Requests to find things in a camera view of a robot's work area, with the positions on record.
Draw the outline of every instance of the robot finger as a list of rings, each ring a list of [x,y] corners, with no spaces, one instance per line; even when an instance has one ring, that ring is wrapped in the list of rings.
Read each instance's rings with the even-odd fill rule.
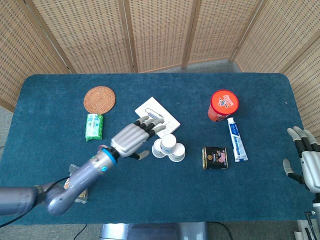
[[[288,159],[286,159],[286,158],[283,159],[283,163],[282,163],[282,164],[283,164],[283,169],[284,169],[284,171],[285,171],[285,174],[286,174],[289,178],[297,181],[297,182],[300,183],[300,184],[305,184],[304,177],[301,176],[301,175],[299,175],[299,174],[297,174],[297,173],[295,173],[295,172],[292,170],[291,165],[290,165],[290,162],[289,162]]]
[[[303,130],[308,137],[309,143],[313,151],[320,152],[319,144],[316,138],[308,130]]]
[[[305,151],[306,148],[305,148],[304,143],[301,140],[301,137],[292,128],[288,128],[287,132],[292,137],[292,140],[294,141],[295,148],[296,148],[296,150],[298,152],[299,157],[302,158],[302,152]]]
[[[149,151],[148,150],[145,150],[143,152],[140,152],[140,153],[136,153],[134,152],[133,154],[131,154],[129,156],[129,158],[133,158],[133,159],[137,159],[137,160],[141,160],[141,159],[144,159],[145,157],[147,157],[149,155]]]
[[[134,122],[134,125],[137,125],[139,126],[140,124],[142,124],[145,120],[147,120],[149,118],[149,116],[143,116],[143,117],[140,117],[139,119],[137,119],[135,122]]]
[[[156,133],[162,131],[163,129],[165,129],[166,126],[165,125],[161,125],[161,126],[157,126],[151,130],[149,130],[147,133],[149,134],[149,138],[151,138],[153,135],[155,135]]]
[[[307,134],[306,134],[300,127],[298,127],[298,126],[294,126],[294,127],[293,127],[293,130],[295,130],[295,132],[296,132],[296,133],[299,135],[299,137],[301,138],[305,149],[306,149],[307,151],[312,151],[312,148],[311,148],[311,145],[310,145],[310,143],[309,143]]]
[[[146,126],[148,126],[150,123],[154,122],[155,120],[156,119],[154,119],[154,118],[148,119],[148,120],[144,121],[143,123],[141,123],[141,125],[139,127],[143,129]]]
[[[160,119],[155,119],[153,122],[151,122],[149,125],[145,126],[143,128],[143,130],[145,130],[146,132],[148,132],[149,130],[153,129],[155,126],[157,126],[158,124],[163,124],[164,123],[164,119],[160,118]]]

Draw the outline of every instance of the canned food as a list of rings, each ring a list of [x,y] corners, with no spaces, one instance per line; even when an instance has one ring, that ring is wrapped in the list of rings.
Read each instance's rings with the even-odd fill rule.
[[[237,96],[225,89],[216,91],[212,97],[208,109],[208,117],[214,121],[219,122],[237,111],[239,107],[239,100]]]
[[[202,148],[203,169],[227,169],[227,149],[225,147],[204,146]]]

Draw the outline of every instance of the red can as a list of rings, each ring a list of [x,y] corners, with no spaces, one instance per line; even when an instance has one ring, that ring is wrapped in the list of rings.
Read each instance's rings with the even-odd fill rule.
[[[239,100],[237,96],[232,91],[221,89],[211,97],[208,116],[212,121],[220,122],[230,114],[234,114],[238,107]]]

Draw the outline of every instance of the toothpaste tube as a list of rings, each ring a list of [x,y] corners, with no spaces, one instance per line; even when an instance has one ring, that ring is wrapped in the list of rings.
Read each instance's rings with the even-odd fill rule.
[[[228,127],[231,135],[232,145],[233,145],[233,154],[236,162],[243,162],[248,160],[244,145],[242,144],[240,133],[237,128],[237,124],[234,121],[233,117],[228,119]]]

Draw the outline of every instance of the black cable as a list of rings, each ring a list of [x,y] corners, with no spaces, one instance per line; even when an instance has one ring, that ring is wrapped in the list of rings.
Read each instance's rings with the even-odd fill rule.
[[[58,181],[55,181],[54,183],[52,183],[47,190],[44,191],[45,194],[47,194],[55,185],[57,185],[58,183],[62,182],[63,180],[68,179],[70,176],[66,176],[64,178],[59,179]]]
[[[224,225],[223,223],[218,222],[218,221],[210,221],[210,223],[219,224],[219,225],[223,226],[228,231],[230,239],[234,240],[234,238],[231,235],[231,232],[230,232],[229,228],[226,225]]]
[[[67,177],[61,178],[61,179],[58,180],[58,181],[55,181],[54,183],[52,183],[52,184],[48,187],[48,189],[47,189],[44,193],[46,194],[46,193],[47,193],[50,189],[52,189],[55,185],[57,185],[58,183],[62,182],[63,180],[66,180],[66,179],[68,179],[68,178],[69,178],[69,177],[67,176]],[[14,219],[12,219],[12,220],[10,220],[10,221],[7,221],[6,223],[1,224],[1,225],[0,225],[0,228],[3,228],[3,227],[5,227],[5,226],[7,226],[7,225],[9,225],[9,224],[12,224],[13,222],[19,220],[19,219],[22,218],[24,215],[26,215],[27,213],[29,213],[35,206],[36,206],[36,204],[34,204],[34,205],[30,208],[30,210],[27,211],[26,213],[23,213],[23,214],[17,216],[16,218],[14,218]]]
[[[310,215],[312,215],[312,212],[311,211],[307,211],[304,214],[305,214],[306,220],[308,221],[308,224],[310,226],[313,238],[314,238],[314,240],[317,240],[317,236],[316,236],[316,233],[315,233],[315,230],[314,230],[314,226],[312,225],[312,221],[311,221],[311,218],[310,218]]]
[[[311,235],[310,235],[310,232],[309,232],[309,229],[307,227],[304,228],[305,232],[306,232],[306,235],[308,237],[308,240],[312,240],[311,238]]]
[[[76,240],[76,238],[79,236],[80,233],[82,233],[83,230],[85,230],[85,228],[87,227],[88,224],[84,225],[84,227],[82,228],[82,230],[80,232],[78,232],[77,235],[75,235],[73,240]]]

